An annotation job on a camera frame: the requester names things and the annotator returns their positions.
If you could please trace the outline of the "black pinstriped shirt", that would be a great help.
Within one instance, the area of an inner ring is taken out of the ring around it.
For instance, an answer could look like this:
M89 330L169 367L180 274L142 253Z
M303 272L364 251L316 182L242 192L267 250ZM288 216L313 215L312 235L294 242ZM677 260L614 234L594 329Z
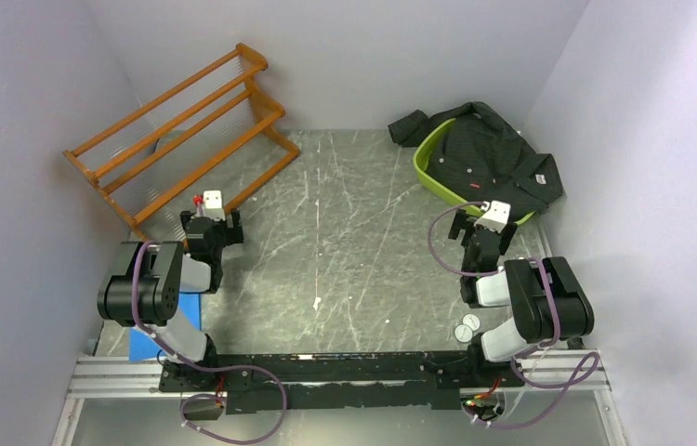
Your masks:
M415 110L389 124L388 132L393 143L415 149L425 183L458 203L509 203L511 218L520 220L564 195L554 156L536 151L484 102L433 115Z

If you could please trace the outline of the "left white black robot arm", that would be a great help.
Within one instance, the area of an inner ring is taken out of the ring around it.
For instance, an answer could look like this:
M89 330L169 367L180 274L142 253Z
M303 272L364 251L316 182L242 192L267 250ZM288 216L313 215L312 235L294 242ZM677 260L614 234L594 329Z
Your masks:
M223 251L244 242L241 214L226 217L180 214L185 240L124 242L97 294L99 316L134 327L166 357L184 366L184 378L199 390L220 377L214 342L195 327L180 304L182 294L213 294L223 279Z

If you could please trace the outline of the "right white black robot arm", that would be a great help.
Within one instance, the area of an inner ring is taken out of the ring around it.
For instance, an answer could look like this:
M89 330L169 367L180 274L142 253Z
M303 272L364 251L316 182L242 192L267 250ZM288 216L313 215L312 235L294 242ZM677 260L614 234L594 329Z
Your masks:
M470 308L507 308L510 317L468 341L467 377L486 386L499 376L501 362L541 346L590 334L594 310L562 256L504 260L518 225L506 211L475 217L455 212L448 237L460 239L459 290Z

